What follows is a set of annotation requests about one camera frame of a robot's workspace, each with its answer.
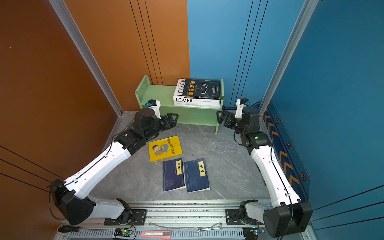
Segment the white LOVER magazine book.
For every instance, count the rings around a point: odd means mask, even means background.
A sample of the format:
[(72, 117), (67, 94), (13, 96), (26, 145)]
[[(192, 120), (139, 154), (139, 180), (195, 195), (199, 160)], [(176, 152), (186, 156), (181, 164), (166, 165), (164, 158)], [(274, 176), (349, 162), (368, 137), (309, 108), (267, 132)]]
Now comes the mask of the white LOVER magazine book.
[(180, 102), (180, 103), (189, 103), (189, 104), (197, 104), (197, 105), (220, 105), (220, 101), (222, 98), (222, 88), (221, 88), (221, 97), (219, 100), (209, 100), (209, 99), (192, 99), (192, 98), (186, 98), (182, 96), (183, 89), (185, 86), (185, 80), (186, 79), (179, 79), (174, 95), (173, 100), (174, 102)]

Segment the white book with brown blocks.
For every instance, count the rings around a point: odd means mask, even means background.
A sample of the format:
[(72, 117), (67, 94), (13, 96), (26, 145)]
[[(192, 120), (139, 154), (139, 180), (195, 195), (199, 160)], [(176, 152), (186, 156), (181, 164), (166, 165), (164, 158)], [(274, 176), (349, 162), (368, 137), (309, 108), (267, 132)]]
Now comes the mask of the white book with brown blocks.
[(180, 102), (174, 102), (174, 106), (178, 107), (188, 107), (188, 108), (201, 108), (201, 109), (221, 109), (220, 105), (197, 105), (197, 104), (189, 104), (189, 103), (180, 103)]

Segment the black book with gold title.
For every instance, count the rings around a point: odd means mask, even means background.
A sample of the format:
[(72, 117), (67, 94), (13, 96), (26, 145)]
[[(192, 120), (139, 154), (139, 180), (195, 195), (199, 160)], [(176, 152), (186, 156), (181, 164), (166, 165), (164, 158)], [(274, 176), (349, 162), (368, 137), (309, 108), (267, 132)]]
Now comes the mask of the black book with gold title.
[(186, 79), (182, 96), (192, 99), (219, 100), (221, 81)]

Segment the dark blue book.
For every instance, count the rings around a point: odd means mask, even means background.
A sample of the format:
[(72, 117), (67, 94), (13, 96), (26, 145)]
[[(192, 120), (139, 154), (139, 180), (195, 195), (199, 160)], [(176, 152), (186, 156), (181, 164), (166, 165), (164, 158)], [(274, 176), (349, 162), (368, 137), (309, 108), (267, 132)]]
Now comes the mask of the dark blue book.
[(184, 170), (188, 193), (210, 190), (205, 159), (184, 162)]
[(182, 158), (163, 162), (163, 191), (185, 189), (184, 162)]

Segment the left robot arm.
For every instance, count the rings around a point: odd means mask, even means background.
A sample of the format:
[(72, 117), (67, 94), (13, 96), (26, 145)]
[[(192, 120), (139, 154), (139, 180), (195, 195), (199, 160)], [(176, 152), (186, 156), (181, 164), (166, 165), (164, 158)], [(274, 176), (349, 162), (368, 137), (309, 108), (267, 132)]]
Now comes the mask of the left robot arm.
[(174, 128), (179, 115), (160, 115), (151, 107), (135, 113), (134, 119), (115, 136), (107, 149), (87, 166), (66, 180), (55, 180), (50, 194), (56, 208), (72, 226), (88, 219), (109, 219), (117, 224), (128, 224), (132, 208), (124, 200), (105, 200), (91, 196), (93, 188), (120, 163), (133, 156), (160, 132)]

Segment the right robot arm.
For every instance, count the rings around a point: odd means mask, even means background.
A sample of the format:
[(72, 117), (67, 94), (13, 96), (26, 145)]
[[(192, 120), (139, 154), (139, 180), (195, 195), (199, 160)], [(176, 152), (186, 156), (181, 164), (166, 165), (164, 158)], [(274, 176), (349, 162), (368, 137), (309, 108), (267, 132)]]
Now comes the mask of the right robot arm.
[(218, 124), (240, 135), (242, 146), (255, 161), (271, 199), (270, 204), (241, 202), (241, 220), (247, 224), (261, 222), (273, 238), (304, 232), (313, 213), (312, 206), (301, 200), (285, 177), (272, 140), (261, 130), (259, 112), (253, 107), (241, 110), (240, 116), (229, 111), (218, 111)]

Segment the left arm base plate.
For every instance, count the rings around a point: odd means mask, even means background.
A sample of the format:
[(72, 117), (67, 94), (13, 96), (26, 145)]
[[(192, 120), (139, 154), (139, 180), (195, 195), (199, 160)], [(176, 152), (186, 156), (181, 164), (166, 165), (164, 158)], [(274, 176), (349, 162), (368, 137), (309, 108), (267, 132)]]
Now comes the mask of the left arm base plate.
[(105, 226), (144, 226), (147, 218), (146, 209), (133, 209), (124, 211), (117, 219), (105, 218)]

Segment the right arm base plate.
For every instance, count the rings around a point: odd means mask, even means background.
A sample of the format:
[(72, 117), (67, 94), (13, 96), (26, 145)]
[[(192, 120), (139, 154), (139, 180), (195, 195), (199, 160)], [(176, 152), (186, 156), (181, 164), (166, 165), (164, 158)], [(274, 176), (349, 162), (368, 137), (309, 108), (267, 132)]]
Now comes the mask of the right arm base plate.
[(245, 215), (239, 209), (226, 209), (226, 224), (228, 226), (235, 225), (248, 225), (249, 223), (245, 220)]

